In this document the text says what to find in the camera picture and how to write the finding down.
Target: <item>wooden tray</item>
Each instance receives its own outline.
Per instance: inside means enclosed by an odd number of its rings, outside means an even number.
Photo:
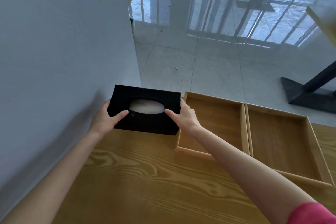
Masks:
[[[244,103],[193,92],[186,92],[184,100],[195,110],[204,128],[250,154]],[[179,131],[175,151],[214,160],[203,146],[182,130]]]
[[[307,116],[245,104],[250,155],[286,178],[335,186]]]

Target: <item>pink sleeve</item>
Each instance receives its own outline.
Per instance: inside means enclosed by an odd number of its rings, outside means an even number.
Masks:
[[[287,224],[336,224],[336,216],[315,202],[299,205],[289,216]]]

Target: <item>left hand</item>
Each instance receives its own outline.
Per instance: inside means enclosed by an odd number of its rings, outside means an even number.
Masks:
[[[110,100],[111,99],[104,102],[98,112],[94,115],[88,133],[96,133],[103,137],[106,133],[110,132],[119,120],[128,115],[128,110],[124,110],[116,116],[110,117],[107,113],[107,107],[110,104]]]

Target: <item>tiled floor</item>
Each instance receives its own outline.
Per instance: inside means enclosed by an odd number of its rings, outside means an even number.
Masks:
[[[336,48],[307,6],[336,0],[132,0],[143,87],[186,90],[308,115],[336,126],[336,115],[289,105],[280,77],[305,83],[336,60]],[[336,89],[336,79],[324,86]]]

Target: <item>forearm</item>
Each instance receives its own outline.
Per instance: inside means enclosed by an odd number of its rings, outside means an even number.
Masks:
[[[192,136],[224,167],[272,224],[285,224],[300,204],[314,202],[288,179],[200,127]]]
[[[101,139],[89,133],[3,219],[1,224],[48,224],[53,221],[65,195]]]

